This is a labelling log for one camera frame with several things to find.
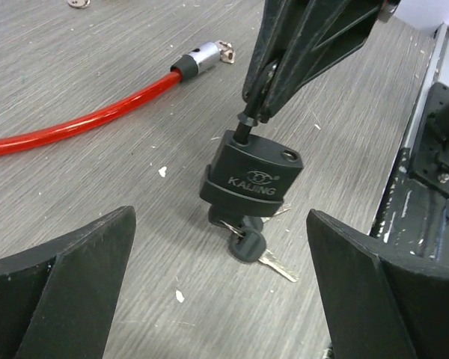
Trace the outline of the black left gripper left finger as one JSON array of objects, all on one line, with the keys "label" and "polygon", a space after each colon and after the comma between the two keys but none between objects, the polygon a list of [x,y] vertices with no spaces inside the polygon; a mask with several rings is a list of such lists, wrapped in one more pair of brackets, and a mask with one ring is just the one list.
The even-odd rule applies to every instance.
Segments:
[{"label": "black left gripper left finger", "polygon": [[101,358],[136,229],[122,206],[0,259],[0,358]]}]

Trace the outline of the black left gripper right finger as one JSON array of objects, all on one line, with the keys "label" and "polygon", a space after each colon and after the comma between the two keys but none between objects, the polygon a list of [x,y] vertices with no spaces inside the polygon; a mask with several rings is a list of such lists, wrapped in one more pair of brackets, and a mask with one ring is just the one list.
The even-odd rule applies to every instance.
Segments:
[{"label": "black left gripper right finger", "polygon": [[449,265],[319,210],[308,243],[336,358],[449,358]]}]

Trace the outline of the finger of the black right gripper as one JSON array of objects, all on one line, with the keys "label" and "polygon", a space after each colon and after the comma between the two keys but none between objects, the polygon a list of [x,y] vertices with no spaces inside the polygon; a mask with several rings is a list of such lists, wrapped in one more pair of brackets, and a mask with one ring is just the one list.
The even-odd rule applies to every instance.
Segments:
[{"label": "finger of the black right gripper", "polygon": [[269,79],[262,103],[286,103],[303,86],[314,48],[313,1],[266,1],[242,97],[250,103]]},{"label": "finger of the black right gripper", "polygon": [[[303,86],[360,49],[382,8],[381,1],[313,2],[314,48]],[[261,117],[274,117],[285,104],[262,103]]]}]

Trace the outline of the black-headed key bunch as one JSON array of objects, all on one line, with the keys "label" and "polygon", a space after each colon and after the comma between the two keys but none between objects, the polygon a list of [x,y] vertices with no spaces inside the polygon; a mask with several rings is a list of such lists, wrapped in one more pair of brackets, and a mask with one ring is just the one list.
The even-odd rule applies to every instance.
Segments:
[{"label": "black-headed key bunch", "polygon": [[242,263],[260,263],[270,267],[292,283],[299,278],[287,269],[276,256],[267,248],[266,239],[262,233],[263,225],[290,210],[290,205],[282,205],[272,217],[253,217],[240,215],[216,206],[211,206],[208,221],[231,232],[228,239],[230,254]]}]

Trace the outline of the black padlock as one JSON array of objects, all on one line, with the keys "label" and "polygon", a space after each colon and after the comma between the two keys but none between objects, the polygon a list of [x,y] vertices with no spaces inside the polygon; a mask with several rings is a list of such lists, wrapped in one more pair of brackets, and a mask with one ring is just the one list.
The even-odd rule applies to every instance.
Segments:
[{"label": "black padlock", "polygon": [[274,215],[303,169],[296,151],[251,134],[261,118],[259,107],[277,66],[273,61],[259,75],[245,110],[238,116],[238,127],[223,134],[205,169],[200,198],[218,209],[254,217]]}]

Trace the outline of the silver padlock key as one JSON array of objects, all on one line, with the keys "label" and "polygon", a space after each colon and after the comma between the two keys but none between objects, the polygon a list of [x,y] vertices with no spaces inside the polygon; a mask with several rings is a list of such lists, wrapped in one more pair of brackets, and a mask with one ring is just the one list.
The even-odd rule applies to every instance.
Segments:
[{"label": "silver padlock key", "polygon": [[90,0],[67,0],[69,6],[75,9],[83,9],[89,6]]}]

